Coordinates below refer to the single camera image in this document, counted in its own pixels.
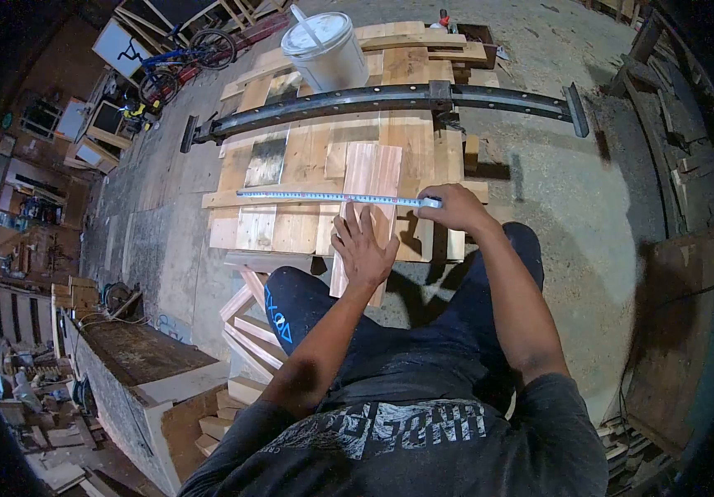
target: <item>blue logo on pants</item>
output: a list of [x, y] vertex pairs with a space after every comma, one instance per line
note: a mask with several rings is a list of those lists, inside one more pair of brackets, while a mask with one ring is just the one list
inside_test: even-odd
[[285, 316], [282, 313], [275, 312], [277, 306], [273, 305], [274, 299], [271, 297], [271, 292], [269, 292], [269, 287], [265, 286], [265, 308], [269, 311], [271, 315], [271, 322], [274, 323], [274, 328], [276, 332], [279, 333], [280, 337], [288, 343], [293, 343], [291, 339], [291, 326], [285, 320]]

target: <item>tape measure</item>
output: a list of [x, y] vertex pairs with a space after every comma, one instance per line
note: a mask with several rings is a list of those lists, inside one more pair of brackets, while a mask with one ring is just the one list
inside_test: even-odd
[[354, 193], [314, 193], [314, 192], [244, 192], [239, 190], [236, 196], [270, 199], [299, 199], [326, 202], [361, 202], [362, 204], [393, 204], [408, 207], [442, 207], [442, 201], [424, 199], [405, 199], [398, 196], [357, 195]]

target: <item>bicycle tire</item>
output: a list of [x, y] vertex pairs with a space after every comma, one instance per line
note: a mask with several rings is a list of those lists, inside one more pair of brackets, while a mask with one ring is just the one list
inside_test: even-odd
[[221, 29], [201, 29], [188, 42], [189, 48], [204, 48], [206, 53], [197, 58], [197, 64], [212, 71], [221, 71], [235, 61], [235, 40]]
[[172, 102], [180, 91], [180, 80], [172, 71], [158, 69], [147, 74], [139, 84], [139, 99], [146, 106], [153, 106], [158, 100], [159, 106]]

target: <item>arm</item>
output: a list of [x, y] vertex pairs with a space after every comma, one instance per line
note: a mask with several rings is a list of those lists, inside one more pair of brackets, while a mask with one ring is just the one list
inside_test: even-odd
[[346, 204], [345, 221], [335, 217], [334, 227], [338, 234], [332, 235], [332, 246], [340, 254], [349, 279], [346, 291], [304, 337], [260, 396], [261, 400], [282, 405], [299, 419], [309, 415], [327, 393], [368, 301], [389, 276], [398, 252], [399, 241], [394, 235], [385, 249], [379, 248], [367, 207], [362, 209], [358, 224], [353, 204]]
[[498, 341], [523, 383], [551, 372], [569, 376], [550, 309], [501, 224], [460, 184], [425, 188], [419, 197], [424, 196], [441, 198], [442, 207], [421, 207], [419, 217], [467, 232], [481, 249], [492, 289]]

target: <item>bicycle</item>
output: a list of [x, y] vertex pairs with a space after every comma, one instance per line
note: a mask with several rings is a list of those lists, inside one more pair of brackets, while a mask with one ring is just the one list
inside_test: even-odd
[[[167, 38], [180, 47], [178, 33], [180, 25], [175, 26], [169, 32]], [[171, 52], [161, 55], [154, 55], [143, 59], [142, 55], [133, 47], [133, 40], [130, 38], [128, 48], [117, 57], [126, 59], [139, 59], [144, 69], [144, 78], [139, 84], [139, 99], [146, 105], [153, 105], [156, 101], [161, 105], [168, 104], [180, 91], [180, 78], [167, 66], [180, 65], [187, 66], [196, 64], [205, 69], [221, 71], [223, 68], [235, 61], [236, 48], [235, 40], [221, 29], [201, 29], [196, 32], [188, 42], [188, 48], [176, 48]]]

